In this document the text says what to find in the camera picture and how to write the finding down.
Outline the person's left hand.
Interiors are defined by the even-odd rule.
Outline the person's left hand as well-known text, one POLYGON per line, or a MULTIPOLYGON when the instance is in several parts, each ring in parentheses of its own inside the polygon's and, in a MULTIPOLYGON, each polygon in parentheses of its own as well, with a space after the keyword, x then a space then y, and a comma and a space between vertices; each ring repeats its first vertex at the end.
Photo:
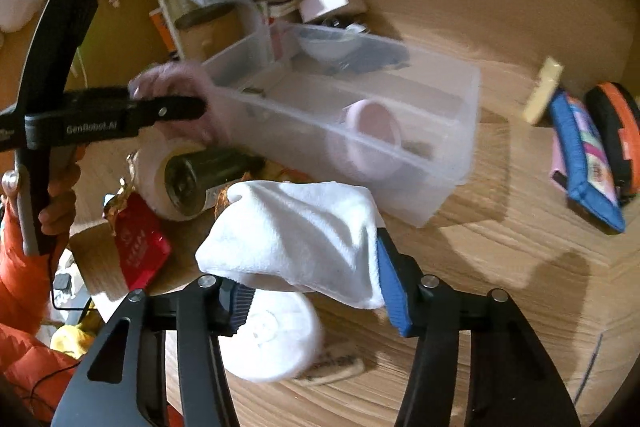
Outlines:
MULTIPOLYGON (((47 236, 59 239, 70 234, 76 217, 76 194, 74 187, 80 179, 81 170, 78 162, 84 158, 87 147, 76 145, 73 156, 67 161, 64 168, 58 169, 52 174, 49 182, 48 193, 50 204, 40 211, 37 217, 37 227, 47 236)), ((20 175, 16 170, 3 173, 2 190, 8 200, 10 213, 17 218, 17 194, 20 189, 20 175)))

